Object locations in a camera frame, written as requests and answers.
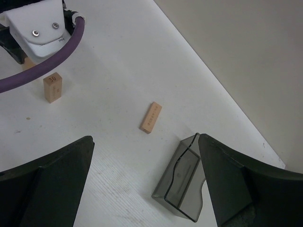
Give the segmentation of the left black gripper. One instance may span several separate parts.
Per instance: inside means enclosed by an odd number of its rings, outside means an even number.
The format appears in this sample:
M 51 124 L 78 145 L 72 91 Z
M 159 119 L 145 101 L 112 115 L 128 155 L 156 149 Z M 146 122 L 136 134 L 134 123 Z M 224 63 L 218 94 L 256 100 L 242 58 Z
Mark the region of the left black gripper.
M 18 63 L 25 63 L 25 53 L 11 35 L 9 27 L 0 25 L 0 46 Z

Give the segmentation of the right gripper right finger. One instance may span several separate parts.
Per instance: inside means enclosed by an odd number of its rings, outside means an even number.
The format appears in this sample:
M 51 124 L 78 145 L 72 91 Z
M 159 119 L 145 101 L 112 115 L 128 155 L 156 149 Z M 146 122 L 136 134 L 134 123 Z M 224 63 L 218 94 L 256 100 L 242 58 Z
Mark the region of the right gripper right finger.
M 301 227 L 303 175 L 244 155 L 207 134 L 198 140 L 219 227 Z

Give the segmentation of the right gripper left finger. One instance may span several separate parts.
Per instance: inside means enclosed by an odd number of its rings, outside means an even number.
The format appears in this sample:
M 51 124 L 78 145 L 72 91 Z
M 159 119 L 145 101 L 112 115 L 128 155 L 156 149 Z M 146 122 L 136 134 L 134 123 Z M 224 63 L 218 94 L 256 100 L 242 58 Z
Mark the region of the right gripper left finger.
M 72 227 L 95 143 L 91 136 L 0 173 L 2 227 Z

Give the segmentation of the wood block one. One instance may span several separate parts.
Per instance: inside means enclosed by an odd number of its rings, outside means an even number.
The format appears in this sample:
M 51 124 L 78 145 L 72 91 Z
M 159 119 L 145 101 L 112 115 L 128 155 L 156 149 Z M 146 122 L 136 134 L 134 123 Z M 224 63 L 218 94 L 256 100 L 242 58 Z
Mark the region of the wood block one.
M 31 61 L 31 59 L 29 57 L 25 57 L 24 58 L 24 63 L 21 66 L 22 66 L 22 70 L 26 71 L 26 70 L 34 67 L 35 64 Z

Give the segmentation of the wood block three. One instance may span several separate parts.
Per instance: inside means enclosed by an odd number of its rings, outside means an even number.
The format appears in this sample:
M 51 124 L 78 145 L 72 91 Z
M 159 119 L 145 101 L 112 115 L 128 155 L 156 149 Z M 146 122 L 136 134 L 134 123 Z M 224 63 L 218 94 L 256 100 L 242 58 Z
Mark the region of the wood block three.
M 49 103 L 52 103 L 62 96 L 62 77 L 57 73 L 43 79 L 44 95 Z

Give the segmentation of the smoky transparent plastic box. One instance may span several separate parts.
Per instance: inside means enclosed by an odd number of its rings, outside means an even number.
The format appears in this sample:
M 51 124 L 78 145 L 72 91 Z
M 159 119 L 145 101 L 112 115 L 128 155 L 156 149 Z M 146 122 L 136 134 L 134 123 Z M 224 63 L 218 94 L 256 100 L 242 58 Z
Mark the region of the smoky transparent plastic box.
M 200 157 L 200 134 L 181 140 L 161 176 L 152 198 L 175 216 L 197 222 L 206 181 Z

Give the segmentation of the wood block two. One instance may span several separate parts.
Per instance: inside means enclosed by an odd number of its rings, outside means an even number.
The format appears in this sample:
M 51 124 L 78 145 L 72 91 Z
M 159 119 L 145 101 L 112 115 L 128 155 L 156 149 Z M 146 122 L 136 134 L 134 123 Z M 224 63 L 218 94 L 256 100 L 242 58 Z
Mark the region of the wood block two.
M 150 105 L 150 107 L 140 125 L 140 130 L 142 130 L 143 132 L 145 132 L 147 134 L 150 134 L 159 117 L 161 109 L 162 109 L 162 106 L 160 104 L 153 102 Z

